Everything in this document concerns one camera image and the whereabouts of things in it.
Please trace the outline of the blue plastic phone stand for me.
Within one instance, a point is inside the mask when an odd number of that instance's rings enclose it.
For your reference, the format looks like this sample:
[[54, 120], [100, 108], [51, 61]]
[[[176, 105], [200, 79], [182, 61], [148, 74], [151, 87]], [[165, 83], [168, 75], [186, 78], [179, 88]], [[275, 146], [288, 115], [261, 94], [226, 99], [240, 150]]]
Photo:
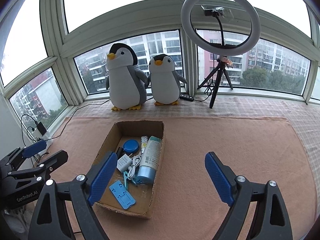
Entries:
[[111, 186], [109, 186], [109, 189], [122, 209], [127, 210], [135, 205], [136, 200], [131, 196], [129, 191], [127, 191], [126, 187], [120, 180], [117, 180]]

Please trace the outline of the small patterned tube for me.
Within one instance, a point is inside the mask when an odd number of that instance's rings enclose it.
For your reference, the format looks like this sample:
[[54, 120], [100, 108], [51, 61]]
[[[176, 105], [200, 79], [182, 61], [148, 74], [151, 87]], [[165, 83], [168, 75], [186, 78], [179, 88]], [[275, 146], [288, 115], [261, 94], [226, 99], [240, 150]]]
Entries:
[[146, 146], [147, 146], [147, 143], [148, 143], [148, 136], [144, 135], [140, 138], [140, 152], [141, 154], [144, 153], [145, 149], [146, 149]]

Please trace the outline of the white USB wall charger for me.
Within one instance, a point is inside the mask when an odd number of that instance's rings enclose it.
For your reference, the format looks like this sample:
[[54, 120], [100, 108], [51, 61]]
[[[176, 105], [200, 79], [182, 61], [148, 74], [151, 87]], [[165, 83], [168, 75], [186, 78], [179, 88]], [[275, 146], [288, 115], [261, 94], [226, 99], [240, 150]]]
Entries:
[[131, 165], [132, 159], [127, 154], [124, 154], [117, 160], [117, 169], [120, 173], [127, 171], [128, 167]]

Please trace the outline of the round blue disc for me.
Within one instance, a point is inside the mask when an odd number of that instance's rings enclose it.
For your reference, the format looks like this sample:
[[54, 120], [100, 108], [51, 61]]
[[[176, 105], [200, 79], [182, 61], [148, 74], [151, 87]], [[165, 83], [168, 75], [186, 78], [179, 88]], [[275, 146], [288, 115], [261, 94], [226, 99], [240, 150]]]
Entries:
[[140, 149], [139, 142], [134, 139], [127, 140], [123, 144], [123, 150], [126, 154], [137, 153], [139, 149]]

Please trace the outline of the black tripod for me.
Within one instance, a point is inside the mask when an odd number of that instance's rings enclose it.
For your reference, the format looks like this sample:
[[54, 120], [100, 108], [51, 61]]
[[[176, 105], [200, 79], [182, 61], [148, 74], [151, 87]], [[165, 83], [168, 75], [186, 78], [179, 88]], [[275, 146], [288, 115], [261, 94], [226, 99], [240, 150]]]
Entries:
[[214, 74], [217, 74], [216, 75], [216, 79], [214, 81], [214, 87], [213, 87], [213, 91], [211, 93], [211, 100], [210, 100], [210, 103], [209, 103], [209, 108], [212, 109], [213, 108], [213, 105], [214, 105], [214, 102], [215, 102], [215, 99], [216, 99], [216, 96], [217, 96], [217, 92], [219, 90], [219, 87], [220, 87], [220, 83], [221, 83], [221, 80], [222, 80], [222, 75], [224, 74], [226, 79], [227, 79], [227, 82], [230, 86], [230, 89], [233, 90], [233, 85], [231, 83], [231, 80], [229, 78], [229, 75], [227, 73], [227, 70], [226, 70], [226, 67], [231, 67], [232, 68], [232, 61], [228, 59], [228, 57], [226, 56], [218, 56], [217, 57], [217, 66], [208, 74], [208, 76], [204, 79], [204, 81], [198, 85], [197, 89], [200, 89], [202, 88], [212, 77]]

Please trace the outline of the brown cardboard box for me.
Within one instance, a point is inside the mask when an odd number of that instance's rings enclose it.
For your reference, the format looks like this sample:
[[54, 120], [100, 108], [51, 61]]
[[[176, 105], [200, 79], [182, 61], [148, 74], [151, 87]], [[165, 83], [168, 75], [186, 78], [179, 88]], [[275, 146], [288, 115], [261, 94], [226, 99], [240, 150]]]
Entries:
[[116, 122], [109, 131], [95, 160], [93, 161], [93, 164], [98, 164], [106, 153], [117, 150], [117, 148], [123, 144], [125, 140], [138, 140], [144, 135], [148, 136], [148, 138], [154, 136], [162, 140], [160, 159], [154, 182], [152, 184], [143, 184], [137, 179], [139, 182], [138, 186], [130, 185], [127, 191], [129, 191], [131, 196], [136, 200], [136, 203], [127, 210], [124, 210], [109, 189], [109, 186], [111, 186], [117, 180], [120, 180], [122, 183], [124, 183], [123, 174], [118, 170], [115, 170], [111, 179], [109, 180], [107, 189], [97, 202], [97, 205], [100, 207], [104, 207], [110, 211], [122, 213], [132, 217], [140, 217], [145, 219], [151, 218], [153, 204], [156, 199], [155, 194], [157, 181], [159, 178], [159, 171], [161, 169], [161, 162], [164, 152], [163, 122], [150, 120]]

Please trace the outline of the black power adapter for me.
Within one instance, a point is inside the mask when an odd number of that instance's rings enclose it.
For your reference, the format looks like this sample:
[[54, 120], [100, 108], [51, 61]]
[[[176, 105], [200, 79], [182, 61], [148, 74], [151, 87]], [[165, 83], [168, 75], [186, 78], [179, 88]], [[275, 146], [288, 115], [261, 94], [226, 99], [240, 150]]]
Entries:
[[39, 130], [39, 132], [41, 133], [41, 135], [45, 135], [47, 132], [47, 129], [45, 128], [44, 124], [42, 122], [37, 122], [36, 123], [36, 127]]

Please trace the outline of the large plush penguin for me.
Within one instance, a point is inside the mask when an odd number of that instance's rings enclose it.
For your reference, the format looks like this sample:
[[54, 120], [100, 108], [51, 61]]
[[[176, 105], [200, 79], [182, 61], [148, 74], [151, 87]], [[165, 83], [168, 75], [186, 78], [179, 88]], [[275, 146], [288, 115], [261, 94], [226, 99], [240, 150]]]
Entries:
[[110, 94], [112, 110], [140, 110], [146, 102], [148, 78], [139, 69], [134, 50], [124, 43], [112, 44], [106, 66], [106, 89]]

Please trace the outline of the white power strip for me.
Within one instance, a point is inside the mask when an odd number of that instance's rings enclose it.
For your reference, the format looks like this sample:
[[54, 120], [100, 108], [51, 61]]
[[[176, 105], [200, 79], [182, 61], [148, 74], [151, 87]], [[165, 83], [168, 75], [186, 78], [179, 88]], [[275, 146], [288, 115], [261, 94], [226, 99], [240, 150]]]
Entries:
[[47, 144], [46, 149], [43, 150], [43, 151], [41, 151], [39, 154], [43, 154], [43, 153], [47, 152], [47, 151], [48, 151], [48, 148], [49, 148], [50, 145], [53, 143], [53, 140], [52, 140], [52, 138], [50, 137], [50, 134], [49, 134], [48, 131], [47, 131], [44, 135], [42, 135], [42, 134], [40, 133], [40, 131], [35, 128], [34, 130], [31, 130], [31, 136], [33, 137], [33, 139], [34, 139], [35, 141], [44, 140], [44, 141], [46, 142], [46, 144]]

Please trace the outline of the small plush penguin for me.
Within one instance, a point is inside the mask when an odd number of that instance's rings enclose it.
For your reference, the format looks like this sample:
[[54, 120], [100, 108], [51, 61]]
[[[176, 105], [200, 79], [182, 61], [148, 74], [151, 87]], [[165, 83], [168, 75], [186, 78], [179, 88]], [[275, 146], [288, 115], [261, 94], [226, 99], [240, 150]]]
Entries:
[[175, 62], [169, 55], [159, 54], [150, 60], [145, 87], [151, 85], [156, 106], [178, 105], [181, 82], [187, 84], [187, 80], [175, 70]]

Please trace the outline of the teal plastic clothespin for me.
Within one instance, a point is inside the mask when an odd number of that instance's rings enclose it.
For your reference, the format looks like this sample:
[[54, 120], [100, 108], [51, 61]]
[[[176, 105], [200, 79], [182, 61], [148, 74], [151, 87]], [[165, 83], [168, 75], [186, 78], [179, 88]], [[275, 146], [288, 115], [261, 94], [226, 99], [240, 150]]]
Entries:
[[128, 188], [129, 188], [129, 183], [132, 183], [133, 185], [138, 186], [138, 183], [135, 181], [134, 178], [132, 178], [132, 179], [129, 178], [129, 174], [128, 174], [127, 171], [124, 171], [123, 177], [124, 177], [124, 186], [125, 186], [125, 189], [128, 190]]

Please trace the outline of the phone holder clamp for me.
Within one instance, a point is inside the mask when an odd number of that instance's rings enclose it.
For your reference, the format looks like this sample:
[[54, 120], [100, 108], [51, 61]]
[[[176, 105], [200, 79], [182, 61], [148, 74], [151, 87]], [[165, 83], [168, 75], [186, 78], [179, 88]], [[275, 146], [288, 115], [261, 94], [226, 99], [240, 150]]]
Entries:
[[205, 16], [233, 18], [231, 9], [224, 7], [214, 7], [212, 5], [201, 5]]

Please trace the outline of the white tube with blue cap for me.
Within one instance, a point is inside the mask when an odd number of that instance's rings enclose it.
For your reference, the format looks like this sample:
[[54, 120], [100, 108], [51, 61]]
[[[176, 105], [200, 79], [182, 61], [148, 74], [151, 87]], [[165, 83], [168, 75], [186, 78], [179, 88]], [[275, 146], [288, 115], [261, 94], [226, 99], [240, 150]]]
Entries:
[[152, 184], [157, 172], [162, 140], [151, 136], [140, 161], [137, 178], [143, 184]]

